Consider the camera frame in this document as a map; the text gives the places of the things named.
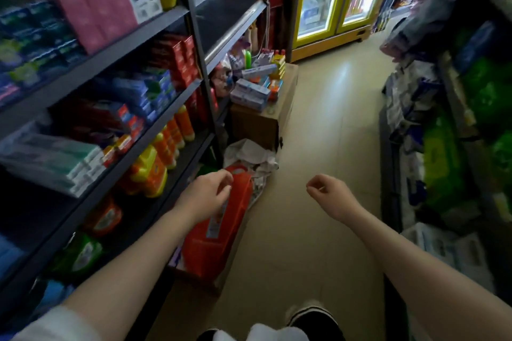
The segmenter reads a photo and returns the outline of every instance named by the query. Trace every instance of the hand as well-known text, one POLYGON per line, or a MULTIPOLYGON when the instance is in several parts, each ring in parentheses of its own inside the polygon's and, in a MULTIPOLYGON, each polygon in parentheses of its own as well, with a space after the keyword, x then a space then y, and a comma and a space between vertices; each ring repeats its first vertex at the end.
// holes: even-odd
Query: hand
POLYGON ((185 213, 194 224, 204 221, 217 213, 227 201, 232 183, 233 176, 226 170, 198 176, 181 193, 174 209, 185 213))
POLYGON ((306 190, 328 215, 343 224, 352 213, 362 209, 348 186, 329 175, 314 176, 306 184, 306 190))

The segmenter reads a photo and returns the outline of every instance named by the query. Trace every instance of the yellow refrigerator frame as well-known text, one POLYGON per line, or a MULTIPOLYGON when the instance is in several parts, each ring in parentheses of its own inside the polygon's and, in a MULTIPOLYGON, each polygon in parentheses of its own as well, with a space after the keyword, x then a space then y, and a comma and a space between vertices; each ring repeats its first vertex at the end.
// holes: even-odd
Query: yellow refrigerator frame
POLYGON ((324 30, 298 38, 303 0, 294 0, 291 38, 287 48, 289 62, 341 46, 354 40, 364 40, 370 36, 371 28, 377 19, 382 0, 373 0, 368 15, 360 20, 343 25, 351 0, 332 0, 332 13, 324 30))

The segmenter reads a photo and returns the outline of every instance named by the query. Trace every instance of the store aisle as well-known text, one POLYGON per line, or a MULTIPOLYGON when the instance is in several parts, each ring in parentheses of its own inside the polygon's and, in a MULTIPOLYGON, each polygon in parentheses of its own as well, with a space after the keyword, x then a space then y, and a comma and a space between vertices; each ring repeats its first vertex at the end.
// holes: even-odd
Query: store aisle
POLYGON ((242 341, 256 322, 281 327, 285 311, 305 299, 323 302, 347 340, 385 339, 382 273, 305 187, 317 173, 337 176, 380 215, 378 113, 394 67, 378 50, 385 35, 299 64, 281 167, 249 211, 221 297, 176 281, 148 341, 195 340, 208 327, 242 341))

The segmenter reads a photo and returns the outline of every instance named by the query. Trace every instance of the brown cardboard box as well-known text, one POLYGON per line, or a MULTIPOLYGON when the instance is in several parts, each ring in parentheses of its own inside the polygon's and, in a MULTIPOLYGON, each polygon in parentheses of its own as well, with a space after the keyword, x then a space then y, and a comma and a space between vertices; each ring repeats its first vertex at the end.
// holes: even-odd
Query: brown cardboard box
POLYGON ((277 151, 283 142, 283 130, 293 106, 297 78, 298 66, 286 64, 278 101, 269 103, 261 113, 242 105, 233 104, 231 106, 231 121, 235 139, 247 138, 264 149, 277 151))

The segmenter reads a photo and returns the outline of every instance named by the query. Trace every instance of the tiled floor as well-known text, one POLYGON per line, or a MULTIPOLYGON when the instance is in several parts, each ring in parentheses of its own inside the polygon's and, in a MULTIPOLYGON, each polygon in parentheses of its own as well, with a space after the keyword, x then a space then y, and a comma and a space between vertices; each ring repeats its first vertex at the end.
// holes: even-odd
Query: tiled floor
POLYGON ((382 273, 348 228, 306 193, 317 173, 343 179, 380 215, 378 112, 393 70, 385 33, 301 62, 280 169, 250 220, 220 298, 177 281, 148 341, 195 340, 218 327, 239 341, 254 323, 283 325, 305 299, 324 303, 348 340, 384 340, 382 273))

